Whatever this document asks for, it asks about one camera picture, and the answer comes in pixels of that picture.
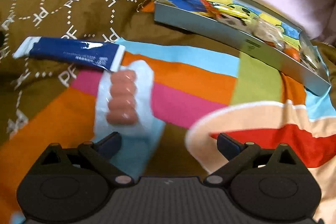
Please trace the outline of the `pink sausage packet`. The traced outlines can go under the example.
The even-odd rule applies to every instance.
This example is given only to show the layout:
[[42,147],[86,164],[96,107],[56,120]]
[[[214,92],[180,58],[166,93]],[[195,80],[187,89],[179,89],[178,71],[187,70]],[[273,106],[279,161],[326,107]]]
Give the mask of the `pink sausage packet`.
[[103,73],[98,86],[93,139],[119,132],[121,149],[110,163],[134,179],[144,173],[165,126],[151,109],[153,87],[154,72],[143,60]]

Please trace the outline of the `blue white long packet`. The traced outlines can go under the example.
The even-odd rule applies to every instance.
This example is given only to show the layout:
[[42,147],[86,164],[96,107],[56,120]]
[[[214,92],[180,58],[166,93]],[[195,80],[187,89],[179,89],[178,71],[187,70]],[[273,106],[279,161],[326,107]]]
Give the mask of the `blue white long packet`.
[[36,57],[116,72],[124,53],[125,47],[116,43],[29,36],[13,58]]

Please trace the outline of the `dark dried meat snack packet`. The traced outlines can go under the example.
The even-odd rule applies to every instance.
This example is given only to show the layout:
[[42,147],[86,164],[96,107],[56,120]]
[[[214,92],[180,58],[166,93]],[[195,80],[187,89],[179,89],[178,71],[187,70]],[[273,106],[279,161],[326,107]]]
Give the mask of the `dark dried meat snack packet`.
[[321,67],[318,59],[309,48],[304,48],[299,51],[301,63],[309,68],[311,71],[316,72]]

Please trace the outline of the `orange white bread roll packet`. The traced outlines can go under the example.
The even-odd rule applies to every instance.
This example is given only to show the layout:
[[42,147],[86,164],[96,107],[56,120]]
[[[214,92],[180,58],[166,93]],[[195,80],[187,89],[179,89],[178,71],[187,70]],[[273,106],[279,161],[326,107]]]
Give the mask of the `orange white bread roll packet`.
[[264,19],[254,17],[251,20],[252,34],[264,43],[280,51],[285,49],[285,41],[280,30]]

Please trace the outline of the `yellow green snack packet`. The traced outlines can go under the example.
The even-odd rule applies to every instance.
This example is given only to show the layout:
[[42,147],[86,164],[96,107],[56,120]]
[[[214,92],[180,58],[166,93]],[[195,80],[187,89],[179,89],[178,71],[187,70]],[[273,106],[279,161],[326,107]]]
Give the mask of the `yellow green snack packet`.
[[222,3],[214,2],[213,7],[218,10],[222,15],[229,15],[239,19],[248,19],[251,12],[248,10],[237,10],[233,6],[225,5]]

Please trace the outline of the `round cookie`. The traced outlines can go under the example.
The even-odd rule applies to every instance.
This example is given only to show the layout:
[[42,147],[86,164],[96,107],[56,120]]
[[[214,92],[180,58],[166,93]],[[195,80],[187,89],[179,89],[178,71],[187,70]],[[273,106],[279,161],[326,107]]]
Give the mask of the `round cookie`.
[[239,19],[229,15],[222,15],[216,17],[218,22],[226,24],[234,29],[251,34],[253,32],[253,20],[251,19]]

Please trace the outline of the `colourful striped brown duvet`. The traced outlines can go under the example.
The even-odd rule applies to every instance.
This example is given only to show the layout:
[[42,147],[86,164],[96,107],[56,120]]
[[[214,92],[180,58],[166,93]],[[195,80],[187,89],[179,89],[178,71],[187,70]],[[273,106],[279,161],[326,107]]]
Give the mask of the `colourful striped brown duvet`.
[[[307,33],[335,83],[335,0],[254,0]],[[116,98],[103,119],[128,128],[135,77],[153,75],[144,138],[127,136],[112,163],[131,176],[204,177],[226,163],[213,133],[265,148],[288,143],[322,190],[315,219],[335,223],[335,88],[315,96],[282,72],[215,40],[154,22],[152,0],[1,0],[1,223],[22,223],[17,187],[50,143],[98,140],[102,72],[14,59],[28,36],[123,42]]]

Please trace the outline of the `grey tray with cartoon picture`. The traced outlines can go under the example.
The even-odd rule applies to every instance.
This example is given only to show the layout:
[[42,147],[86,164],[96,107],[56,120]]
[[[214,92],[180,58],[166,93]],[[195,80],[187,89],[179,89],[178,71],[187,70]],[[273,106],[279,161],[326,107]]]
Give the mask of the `grey tray with cartoon picture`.
[[252,0],[152,0],[158,23],[205,36],[254,57],[322,96],[327,69],[306,32]]

